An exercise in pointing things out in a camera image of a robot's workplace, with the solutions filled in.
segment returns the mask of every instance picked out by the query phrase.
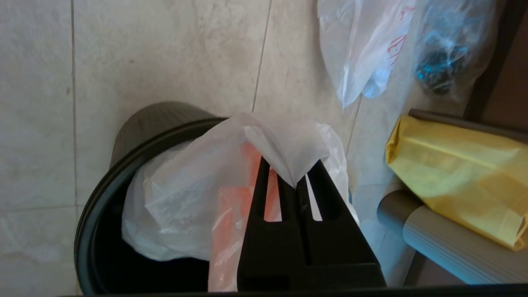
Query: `beige tile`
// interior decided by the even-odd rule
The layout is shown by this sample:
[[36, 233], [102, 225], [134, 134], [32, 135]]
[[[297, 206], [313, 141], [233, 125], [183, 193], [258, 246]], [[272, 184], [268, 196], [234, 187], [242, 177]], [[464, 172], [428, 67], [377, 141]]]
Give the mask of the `beige tile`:
[[378, 205], [383, 197], [392, 191], [403, 188], [399, 180], [395, 179], [390, 184], [364, 185], [351, 188], [352, 205], [360, 220], [360, 229], [375, 254], [378, 254], [387, 228], [377, 216]]
[[387, 286], [399, 287], [403, 285], [415, 252], [405, 243], [401, 233], [387, 230], [383, 243], [376, 254]]
[[0, 213], [0, 295], [76, 293], [75, 207]]
[[254, 110], [329, 124], [346, 149], [357, 107], [355, 102], [342, 111], [326, 73], [317, 1], [272, 1]]
[[269, 1], [75, 1], [79, 203], [142, 107], [251, 111], [268, 10]]
[[0, 2], [0, 209], [74, 204], [71, 11]]
[[406, 53], [400, 56], [387, 90], [381, 96], [361, 99], [347, 152], [352, 186], [387, 184], [392, 178], [393, 173], [385, 164], [384, 150], [412, 87], [409, 58]]

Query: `black trash can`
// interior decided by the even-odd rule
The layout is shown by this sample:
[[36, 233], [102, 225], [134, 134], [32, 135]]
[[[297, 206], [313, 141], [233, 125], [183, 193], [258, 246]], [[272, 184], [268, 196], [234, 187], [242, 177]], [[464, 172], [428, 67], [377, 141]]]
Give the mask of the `black trash can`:
[[150, 105], [117, 135], [110, 169], [94, 189], [74, 243], [77, 277], [85, 295], [207, 291], [209, 263], [194, 258], [158, 262], [121, 238], [127, 188], [146, 162], [203, 135], [225, 120], [179, 102]]

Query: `yellow package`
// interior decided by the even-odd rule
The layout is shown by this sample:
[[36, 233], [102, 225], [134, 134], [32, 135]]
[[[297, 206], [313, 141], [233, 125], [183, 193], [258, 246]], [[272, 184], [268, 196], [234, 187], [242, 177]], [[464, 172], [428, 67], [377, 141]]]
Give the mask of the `yellow package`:
[[433, 211], [510, 249], [525, 246], [528, 145], [402, 116], [385, 159]]

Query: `transparent plastic bag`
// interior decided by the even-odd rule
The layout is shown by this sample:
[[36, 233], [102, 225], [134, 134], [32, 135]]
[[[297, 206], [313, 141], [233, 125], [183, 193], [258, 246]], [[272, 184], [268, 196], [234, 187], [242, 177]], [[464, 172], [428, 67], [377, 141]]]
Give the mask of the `transparent plastic bag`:
[[416, 0], [319, 0], [325, 67], [343, 108], [382, 94], [407, 38]]
[[496, 38], [495, 0], [427, 0], [415, 52], [418, 81], [463, 103], [486, 69]]
[[[238, 266], [260, 155], [292, 187], [321, 159], [357, 218], [348, 201], [343, 144], [328, 125], [242, 113], [213, 127], [182, 150], [184, 145], [157, 156], [138, 170], [125, 199], [122, 237], [135, 251], [157, 261], [182, 257], [211, 260], [210, 284], [213, 278], [218, 284], [215, 291], [236, 287], [228, 281], [235, 279], [236, 270], [232, 274], [232, 270], [222, 268]], [[248, 145], [254, 151], [248, 151]], [[229, 207], [231, 220], [223, 222]], [[276, 215], [272, 217], [277, 218], [279, 208], [273, 209]], [[219, 237], [225, 241], [216, 247], [226, 248], [212, 250], [212, 238], [218, 238], [216, 232], [231, 236]]]

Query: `plastic wrap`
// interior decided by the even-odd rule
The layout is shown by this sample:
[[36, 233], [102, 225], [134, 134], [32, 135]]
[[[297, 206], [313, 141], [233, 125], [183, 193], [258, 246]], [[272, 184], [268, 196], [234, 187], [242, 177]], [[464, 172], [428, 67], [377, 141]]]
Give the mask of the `plastic wrap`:
[[495, 37], [494, 0], [427, 0], [415, 50], [419, 82], [463, 103], [489, 63]]
[[325, 67], [343, 108], [382, 94], [407, 39], [416, 0], [319, 0]]
[[[184, 145], [154, 158], [136, 173], [125, 200], [122, 237], [135, 251], [157, 261], [210, 260], [211, 291], [236, 288], [260, 155], [292, 187], [321, 159], [357, 221], [348, 201], [343, 144], [328, 125], [236, 114], [181, 150]], [[280, 207], [273, 192], [270, 189], [268, 194], [276, 203], [266, 212], [270, 220], [278, 220]]]

